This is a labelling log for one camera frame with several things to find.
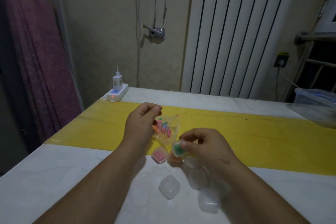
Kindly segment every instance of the container lid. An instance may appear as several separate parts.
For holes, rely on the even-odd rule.
[[[333,92],[320,89],[301,88],[296,88],[294,91],[296,94],[305,95],[311,99],[336,108],[336,94]]]

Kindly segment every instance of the hand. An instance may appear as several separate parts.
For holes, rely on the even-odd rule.
[[[225,167],[231,163],[240,162],[228,142],[216,129],[194,128],[179,138],[184,140],[180,144],[183,150],[195,155],[206,167],[217,173],[223,173]]]
[[[139,155],[145,153],[146,147],[153,135],[153,127],[155,117],[160,116],[162,106],[143,103],[131,112],[126,120],[124,138],[121,145],[134,149]]]

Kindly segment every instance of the yellow table runner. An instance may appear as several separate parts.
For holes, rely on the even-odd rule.
[[[138,105],[98,100],[46,143],[115,150],[128,114]],[[179,135],[191,128],[216,128],[247,166],[336,175],[336,129],[309,120],[170,106],[163,107],[163,114],[180,114]],[[158,146],[153,141],[147,154]]]

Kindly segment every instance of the plastic storage bin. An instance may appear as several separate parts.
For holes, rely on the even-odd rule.
[[[336,128],[336,94],[319,89],[295,89],[295,100],[288,107],[325,128]]]

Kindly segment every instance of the pink curtain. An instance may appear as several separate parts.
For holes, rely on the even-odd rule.
[[[21,76],[44,142],[81,109],[53,7],[48,0],[5,0]]]

